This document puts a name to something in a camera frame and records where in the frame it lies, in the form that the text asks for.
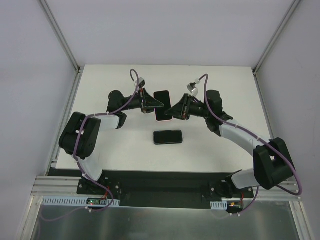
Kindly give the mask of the pink phone case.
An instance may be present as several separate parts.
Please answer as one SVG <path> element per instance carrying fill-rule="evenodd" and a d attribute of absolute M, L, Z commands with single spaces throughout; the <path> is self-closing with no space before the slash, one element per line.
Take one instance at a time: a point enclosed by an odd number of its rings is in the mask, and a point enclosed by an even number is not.
<path fill-rule="evenodd" d="M 153 97 L 163 103 L 163 107 L 155 109 L 155 118 L 158 122 L 170 121 L 173 119 L 171 115 L 165 114 L 165 111 L 172 107 L 170 92 L 168 90 L 157 91 L 153 94 Z"/>

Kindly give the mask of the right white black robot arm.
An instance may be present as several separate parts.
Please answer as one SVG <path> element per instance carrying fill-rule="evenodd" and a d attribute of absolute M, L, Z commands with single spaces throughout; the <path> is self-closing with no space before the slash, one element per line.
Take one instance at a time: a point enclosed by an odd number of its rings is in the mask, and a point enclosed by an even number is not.
<path fill-rule="evenodd" d="M 243 130 L 243 127 L 223 110 L 223 100 L 216 90 L 208 90 L 204 102 L 184 94 L 165 114 L 183 121 L 187 121 L 191 116 L 204 118 L 211 132 L 230 140 L 253 157 L 253 168 L 238 170 L 215 183 L 214 192 L 221 198 L 237 197 L 250 187 L 270 190 L 294 175 L 295 167 L 285 141 L 279 137 L 265 140 Z"/>

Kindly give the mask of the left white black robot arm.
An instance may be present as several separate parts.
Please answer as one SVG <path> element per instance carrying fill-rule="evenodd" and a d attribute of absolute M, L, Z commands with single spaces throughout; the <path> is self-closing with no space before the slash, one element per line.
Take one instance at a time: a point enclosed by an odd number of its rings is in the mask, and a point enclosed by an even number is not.
<path fill-rule="evenodd" d="M 111 191 L 106 187 L 105 181 L 100 179 L 103 170 L 99 166 L 98 155 L 94 153 L 99 133 L 121 129 L 127 120 L 124 111 L 140 109 L 143 114 L 149 114 L 164 106 L 164 103 L 153 98 L 144 87 L 139 87 L 137 92 L 129 97 L 125 97 L 119 90 L 114 90 L 108 95 L 105 113 L 85 115 L 74 112 L 60 136 L 58 145 L 74 158 L 82 176 L 89 181 L 90 191 L 96 195 L 103 192 L 110 195 Z"/>

